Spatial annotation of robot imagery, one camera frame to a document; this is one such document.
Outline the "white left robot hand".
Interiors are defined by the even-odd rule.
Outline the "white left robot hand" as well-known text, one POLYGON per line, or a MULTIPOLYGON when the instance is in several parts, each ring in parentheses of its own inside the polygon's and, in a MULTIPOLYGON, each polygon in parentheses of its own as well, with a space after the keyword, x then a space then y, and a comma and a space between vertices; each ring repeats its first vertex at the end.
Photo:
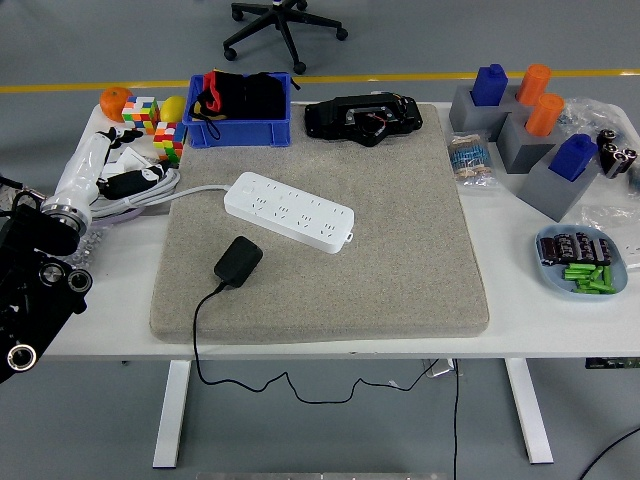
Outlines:
POLYGON ((155 186, 169 169, 168 161, 101 179, 109 152, 143 136, 138 130, 111 127, 92 134, 78 147, 67 163, 53 196, 41 206, 42 212, 66 211, 90 216, 90 205, 102 195, 120 200, 155 186))

